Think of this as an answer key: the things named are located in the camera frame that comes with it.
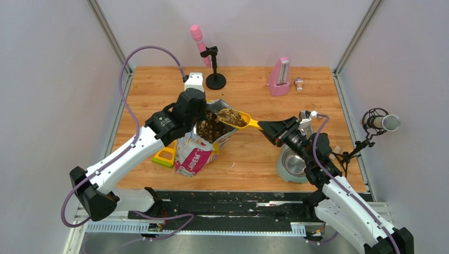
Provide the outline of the yellow plastic scoop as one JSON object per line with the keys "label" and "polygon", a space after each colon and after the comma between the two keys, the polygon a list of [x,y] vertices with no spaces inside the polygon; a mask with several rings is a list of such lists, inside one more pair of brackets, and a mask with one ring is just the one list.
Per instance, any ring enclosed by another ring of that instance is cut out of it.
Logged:
{"label": "yellow plastic scoop", "polygon": [[258,124],[258,121],[252,119],[249,114],[231,108],[220,110],[218,112],[218,120],[239,130],[245,129],[247,127],[262,130],[262,128]]}

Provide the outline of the pet food bag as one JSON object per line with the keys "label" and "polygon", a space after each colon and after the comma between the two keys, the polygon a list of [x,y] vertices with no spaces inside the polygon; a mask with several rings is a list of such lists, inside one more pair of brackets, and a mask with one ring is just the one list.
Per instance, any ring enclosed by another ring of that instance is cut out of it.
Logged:
{"label": "pet food bag", "polygon": [[176,140],[174,167],[177,173],[193,177],[208,163],[215,160],[222,147],[237,129],[217,120],[219,111],[231,108],[223,99],[207,101],[206,120]]}

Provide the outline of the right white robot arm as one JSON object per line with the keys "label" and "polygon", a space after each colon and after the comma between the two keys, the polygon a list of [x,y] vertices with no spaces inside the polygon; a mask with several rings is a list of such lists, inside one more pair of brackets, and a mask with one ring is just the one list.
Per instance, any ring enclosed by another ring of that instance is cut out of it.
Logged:
{"label": "right white robot arm", "polygon": [[288,146],[305,162],[306,178],[317,190],[303,205],[303,216],[325,222],[359,253],[414,253],[412,233],[395,227],[369,206],[329,159],[330,141],[322,132],[329,116],[324,117],[318,131],[308,138],[301,134],[297,117],[257,123],[270,143]]}

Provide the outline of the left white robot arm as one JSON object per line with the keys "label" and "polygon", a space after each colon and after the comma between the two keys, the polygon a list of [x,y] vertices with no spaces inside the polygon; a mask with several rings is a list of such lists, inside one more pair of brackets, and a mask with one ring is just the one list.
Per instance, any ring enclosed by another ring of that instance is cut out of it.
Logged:
{"label": "left white robot arm", "polygon": [[161,215],[162,204],[151,188],[121,189],[116,184],[151,155],[193,130],[205,119],[205,92],[188,88],[177,101],[154,113],[139,131],[115,152],[83,169],[72,169],[69,177],[73,194],[92,221],[100,221],[113,212],[138,211],[148,218]]}

